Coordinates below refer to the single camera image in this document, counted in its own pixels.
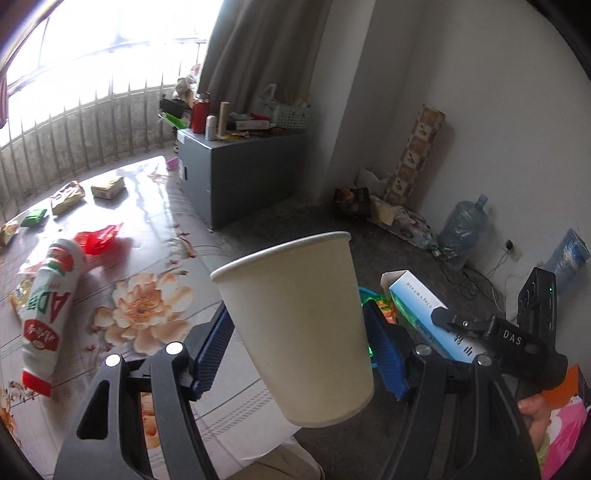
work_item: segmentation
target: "white paper cup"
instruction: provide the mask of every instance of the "white paper cup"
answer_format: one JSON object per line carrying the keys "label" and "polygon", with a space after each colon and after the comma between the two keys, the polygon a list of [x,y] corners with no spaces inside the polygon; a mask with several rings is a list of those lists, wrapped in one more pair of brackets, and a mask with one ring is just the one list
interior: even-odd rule
{"label": "white paper cup", "polygon": [[346,420],[374,394],[350,238],[310,236],[211,276],[267,388],[298,426]]}

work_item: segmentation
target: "human hand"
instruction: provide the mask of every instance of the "human hand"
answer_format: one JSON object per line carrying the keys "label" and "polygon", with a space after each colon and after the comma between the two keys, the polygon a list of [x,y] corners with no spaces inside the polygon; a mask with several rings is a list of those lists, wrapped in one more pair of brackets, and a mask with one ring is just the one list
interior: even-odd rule
{"label": "human hand", "polygon": [[537,452],[544,443],[546,429],[550,425],[550,406],[544,396],[538,393],[533,397],[521,400],[517,404],[517,408],[522,415],[529,415],[532,418],[530,438],[534,450]]}

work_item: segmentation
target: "gray storage box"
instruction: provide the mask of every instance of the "gray storage box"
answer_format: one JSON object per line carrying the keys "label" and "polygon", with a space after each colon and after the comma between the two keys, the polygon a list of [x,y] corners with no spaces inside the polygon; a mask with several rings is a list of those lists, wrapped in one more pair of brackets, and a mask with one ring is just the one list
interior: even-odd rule
{"label": "gray storage box", "polygon": [[293,194],[303,132],[222,142],[185,129],[177,138],[181,189],[211,229]]}

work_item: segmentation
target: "balcony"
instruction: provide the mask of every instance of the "balcony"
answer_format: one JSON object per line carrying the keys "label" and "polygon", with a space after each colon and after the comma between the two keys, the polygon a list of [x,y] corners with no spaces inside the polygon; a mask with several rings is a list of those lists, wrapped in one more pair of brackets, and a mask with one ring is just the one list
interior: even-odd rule
{"label": "balcony", "polygon": [[[65,0],[42,22],[8,70],[9,122],[0,129],[4,217],[72,178],[171,147],[159,100],[203,63],[220,3],[182,0],[169,13],[160,0]],[[188,18],[187,9],[202,15]],[[93,23],[78,24],[89,11]]]}

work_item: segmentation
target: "green snack package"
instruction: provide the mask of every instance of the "green snack package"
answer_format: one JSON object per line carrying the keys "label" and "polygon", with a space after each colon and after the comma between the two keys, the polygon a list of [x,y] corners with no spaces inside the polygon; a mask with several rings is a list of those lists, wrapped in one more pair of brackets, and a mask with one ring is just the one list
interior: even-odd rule
{"label": "green snack package", "polygon": [[45,217],[46,213],[46,208],[38,208],[36,210],[31,210],[21,222],[21,226],[34,226],[38,224],[39,222],[41,222],[42,218]]}

